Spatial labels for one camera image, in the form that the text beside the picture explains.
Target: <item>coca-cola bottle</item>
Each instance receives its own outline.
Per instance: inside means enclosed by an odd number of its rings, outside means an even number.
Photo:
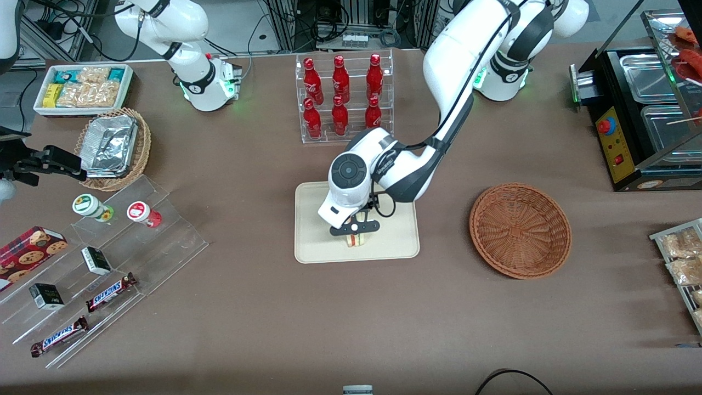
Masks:
[[[376,128],[380,126],[380,119],[383,113],[378,107],[378,97],[373,95],[368,100],[368,108],[366,109],[366,128]]]
[[[341,96],[334,96],[334,108],[331,110],[331,117],[334,119],[334,133],[339,136],[346,136],[349,126],[349,112],[344,106]]]
[[[351,85],[349,83],[349,72],[344,66],[344,57],[334,56],[334,74],[331,76],[334,84],[334,95],[341,96],[344,103],[351,100]]]
[[[306,58],[303,64],[305,66],[305,90],[307,91],[307,97],[314,100],[314,104],[322,105],[324,102],[322,79],[319,78],[319,73],[314,69],[314,61],[311,58]]]
[[[305,118],[307,132],[312,140],[318,140],[322,137],[322,119],[319,116],[319,111],[314,108],[311,98],[305,98],[303,105],[305,106],[303,118]]]
[[[366,74],[366,96],[370,100],[373,95],[380,97],[383,94],[383,69],[380,68],[380,55],[371,55],[371,67]]]

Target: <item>beige tray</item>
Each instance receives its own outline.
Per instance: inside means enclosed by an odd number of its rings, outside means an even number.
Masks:
[[[348,247],[346,238],[329,234],[329,224],[318,214],[329,185],[326,181],[302,183],[295,190],[295,258],[301,264],[414,258],[419,253],[419,232],[414,203],[397,203],[395,215],[382,218],[374,210],[369,219],[380,230],[366,233],[364,244]],[[380,209],[390,212],[392,201],[380,196]]]

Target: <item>brown tabletop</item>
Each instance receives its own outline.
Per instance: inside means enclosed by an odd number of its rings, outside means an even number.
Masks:
[[[594,45],[553,45],[508,103],[477,97],[416,203],[421,251],[393,261],[302,265],[294,192],[322,181],[339,146],[303,146],[294,56],[256,58],[241,98],[197,112],[168,65],[133,63],[129,101],[150,125],[146,174],[211,242],[183,270],[58,370],[1,333],[0,393],[471,394],[498,368],[528,370],[556,394],[700,393],[702,350],[648,235],[702,216],[700,192],[613,193],[587,113],[569,106],[567,67]],[[437,107],[420,51],[395,51],[395,131],[423,140]],[[37,117],[29,145],[72,149],[85,119]],[[544,190],[566,212],[573,249],[542,280],[487,266],[467,216],[489,186]],[[88,192],[42,176],[0,208],[0,243],[79,219]],[[106,198],[107,194],[97,193]],[[484,394],[539,394],[518,377]]]

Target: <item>brown woven basket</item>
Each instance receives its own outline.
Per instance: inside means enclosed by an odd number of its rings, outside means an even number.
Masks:
[[[470,237],[492,267],[514,278],[546,277],[568,258],[571,229],[561,207],[533,186],[484,191],[470,210]]]
[[[151,131],[149,130],[149,125],[146,124],[144,118],[139,115],[138,112],[129,108],[120,108],[119,110],[113,110],[106,112],[105,114],[100,114],[100,118],[117,117],[119,115],[129,115],[134,117],[139,122],[139,130],[137,131],[137,139],[134,143],[134,153],[132,154],[132,160],[130,165],[129,173],[120,179],[86,179],[81,182],[82,185],[92,188],[102,190],[104,192],[114,192],[120,190],[127,185],[133,183],[137,178],[139,178],[142,173],[144,173],[144,168],[146,168],[146,162],[149,160],[149,150],[151,149]],[[83,132],[80,137],[78,137],[78,143],[73,152],[78,155],[81,152],[81,147],[83,146],[83,139],[86,136],[86,131],[88,130],[88,123],[86,127],[83,128]]]

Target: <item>acrylic bottle rack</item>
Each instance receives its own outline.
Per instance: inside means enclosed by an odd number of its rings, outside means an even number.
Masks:
[[[332,99],[334,97],[334,89],[331,82],[331,76],[334,73],[333,56],[329,53],[309,53],[298,55],[295,62],[295,83],[298,97],[298,112],[300,113],[300,132],[303,143],[331,143],[351,141],[360,131],[366,129],[366,109],[368,108],[368,98],[366,96],[366,73],[371,62],[371,54],[377,53],[380,55],[380,68],[383,70],[383,93],[380,96],[378,107],[382,112],[380,125],[388,131],[390,135],[394,133],[394,114],[393,106],[395,105],[394,86],[392,85],[393,76],[393,59],[392,50],[384,51],[350,51],[343,52],[344,64],[349,72],[351,85],[351,99],[345,106],[349,113],[348,132],[345,136],[338,136],[333,130],[333,120],[331,118],[331,109],[333,108]],[[303,113],[303,100],[307,97],[305,91],[305,68],[303,60],[311,58],[314,61],[314,68],[319,73],[322,79],[322,93],[324,94],[324,102],[316,106],[319,115],[322,118],[322,137],[318,140],[310,138],[310,134],[305,127],[305,119]]]

